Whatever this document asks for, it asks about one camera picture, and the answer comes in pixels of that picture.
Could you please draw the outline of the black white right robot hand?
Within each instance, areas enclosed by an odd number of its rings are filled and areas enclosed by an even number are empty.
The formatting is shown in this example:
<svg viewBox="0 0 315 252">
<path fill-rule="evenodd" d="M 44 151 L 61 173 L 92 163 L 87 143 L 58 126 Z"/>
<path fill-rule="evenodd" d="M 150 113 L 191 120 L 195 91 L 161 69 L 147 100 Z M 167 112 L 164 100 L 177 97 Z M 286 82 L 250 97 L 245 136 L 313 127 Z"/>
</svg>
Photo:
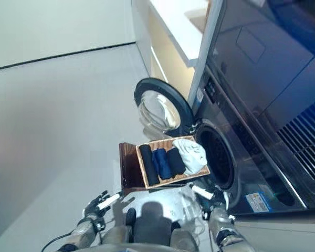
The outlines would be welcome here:
<svg viewBox="0 0 315 252">
<path fill-rule="evenodd" d="M 228 210 L 229 197 L 220 187 L 202 188 L 198 185 L 191 184 L 191 190 L 194 192 L 197 202 L 205 212 L 211 212 L 214 208 L 220 207 Z"/>
</svg>

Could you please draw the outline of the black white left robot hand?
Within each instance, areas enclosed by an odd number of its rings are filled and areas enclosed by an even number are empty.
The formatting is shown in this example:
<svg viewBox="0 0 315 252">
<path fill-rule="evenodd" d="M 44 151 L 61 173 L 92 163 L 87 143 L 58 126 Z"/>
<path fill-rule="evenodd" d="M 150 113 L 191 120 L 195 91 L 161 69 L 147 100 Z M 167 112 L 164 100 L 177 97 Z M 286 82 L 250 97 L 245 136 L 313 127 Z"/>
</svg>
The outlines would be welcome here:
<svg viewBox="0 0 315 252">
<path fill-rule="evenodd" d="M 121 198 L 122 194 L 123 193 L 120 191 L 110 195 L 107 190 L 103 191 L 88 203 L 82 211 L 82 216 L 87 217 L 89 215 L 96 214 L 97 216 L 102 217 L 110 206 Z"/>
</svg>

